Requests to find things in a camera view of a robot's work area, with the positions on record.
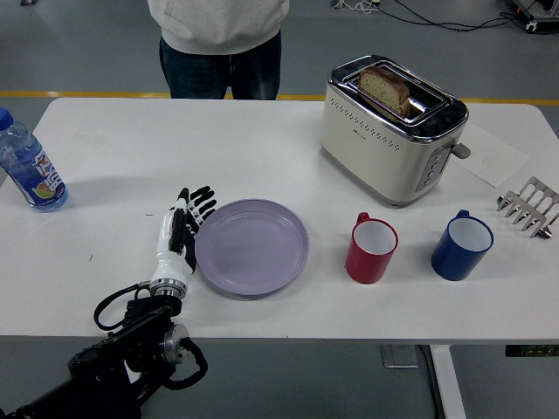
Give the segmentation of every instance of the metal toast rack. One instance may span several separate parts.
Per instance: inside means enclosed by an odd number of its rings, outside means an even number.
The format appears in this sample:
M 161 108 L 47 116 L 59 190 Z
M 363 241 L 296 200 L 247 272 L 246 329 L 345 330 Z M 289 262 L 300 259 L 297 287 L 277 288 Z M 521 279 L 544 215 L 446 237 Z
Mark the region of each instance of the metal toast rack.
M 509 190 L 505 196 L 499 196 L 497 204 L 498 211 L 508 207 L 505 217 L 516 215 L 513 224 L 526 220 L 521 230 L 533 228 L 530 237 L 553 236 L 549 227 L 559 217 L 559 194 L 538 178 L 530 177 L 518 194 Z

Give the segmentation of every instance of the toaster lever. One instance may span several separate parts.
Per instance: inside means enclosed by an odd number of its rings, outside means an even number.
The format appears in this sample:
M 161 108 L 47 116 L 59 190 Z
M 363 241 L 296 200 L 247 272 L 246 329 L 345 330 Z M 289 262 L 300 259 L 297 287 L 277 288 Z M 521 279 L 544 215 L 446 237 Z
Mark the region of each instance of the toaster lever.
M 469 157 L 472 151 L 466 147 L 464 144 L 459 143 L 452 147 L 452 153 L 457 156 L 460 160 L 464 160 Z

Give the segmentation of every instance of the gray floor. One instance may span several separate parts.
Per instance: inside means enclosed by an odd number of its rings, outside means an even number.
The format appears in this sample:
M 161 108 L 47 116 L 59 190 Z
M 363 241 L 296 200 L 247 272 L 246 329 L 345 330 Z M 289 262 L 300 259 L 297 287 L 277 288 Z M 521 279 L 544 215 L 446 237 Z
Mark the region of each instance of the gray floor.
M 403 3 L 431 21 L 470 25 L 513 9 L 509 0 Z M 513 23 L 449 31 L 380 12 L 330 10 L 329 0 L 291 4 L 280 94 L 323 95 L 334 67 L 384 55 L 464 100 L 535 104 L 559 134 L 559 35 L 527 34 Z M 418 21 L 393 0 L 381 8 Z M 0 0 L 0 106 L 34 128 L 53 98 L 18 92 L 166 93 L 158 41 L 145 0 L 39 0 L 34 7 Z M 84 345 L 0 341 L 0 408 L 10 411 L 64 380 L 67 360 Z M 156 394 L 145 417 L 435 416 L 426 365 L 385 370 L 378 347 L 207 341 L 204 350 L 209 376 L 181 394 Z M 502 346 L 455 347 L 452 355 L 468 417 L 559 416 L 559 358 L 507 359 Z

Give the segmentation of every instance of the white sweater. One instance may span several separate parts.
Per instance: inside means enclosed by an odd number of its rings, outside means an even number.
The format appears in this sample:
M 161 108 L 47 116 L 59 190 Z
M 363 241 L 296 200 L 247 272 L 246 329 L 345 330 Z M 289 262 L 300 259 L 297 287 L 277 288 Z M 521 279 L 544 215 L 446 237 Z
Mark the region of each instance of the white sweater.
M 289 0 L 148 0 L 165 42 L 189 54 L 245 52 L 273 38 Z

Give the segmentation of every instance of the jeans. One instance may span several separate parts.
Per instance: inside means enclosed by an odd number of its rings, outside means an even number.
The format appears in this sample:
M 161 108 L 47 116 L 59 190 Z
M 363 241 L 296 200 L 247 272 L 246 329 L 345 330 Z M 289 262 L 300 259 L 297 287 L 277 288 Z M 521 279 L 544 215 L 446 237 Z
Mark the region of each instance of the jeans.
M 281 32 L 247 52 L 186 54 L 162 38 L 159 59 L 173 99 L 275 100 L 280 89 Z

